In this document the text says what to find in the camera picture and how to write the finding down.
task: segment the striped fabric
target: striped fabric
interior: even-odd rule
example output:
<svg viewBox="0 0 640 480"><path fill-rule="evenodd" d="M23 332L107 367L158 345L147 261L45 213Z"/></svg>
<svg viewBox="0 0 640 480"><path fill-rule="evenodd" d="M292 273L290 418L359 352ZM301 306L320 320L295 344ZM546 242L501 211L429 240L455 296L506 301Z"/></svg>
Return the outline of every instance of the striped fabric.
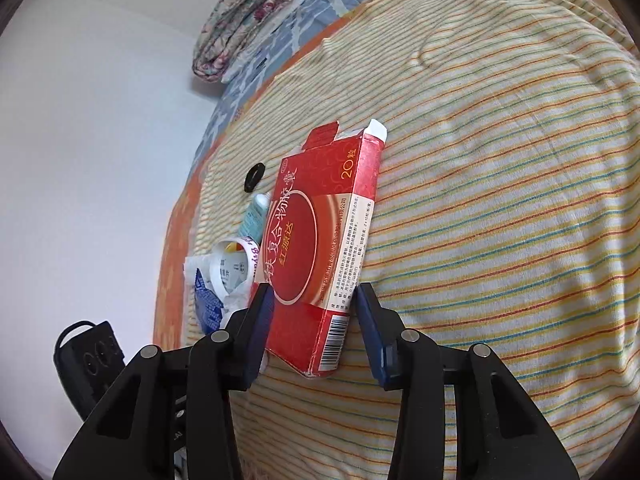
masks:
<svg viewBox="0 0 640 480"><path fill-rule="evenodd" d="M362 280L438 343L491 345L586 478L640 402L638 67L588 0L374 0L226 131L193 252L236 231L251 165L265 163L265 192L313 126L383 121ZM384 479L399 400L353 319L333 377L272 358L233 397L239 450L273 479ZM453 478L451 391L446 423Z"/></svg>

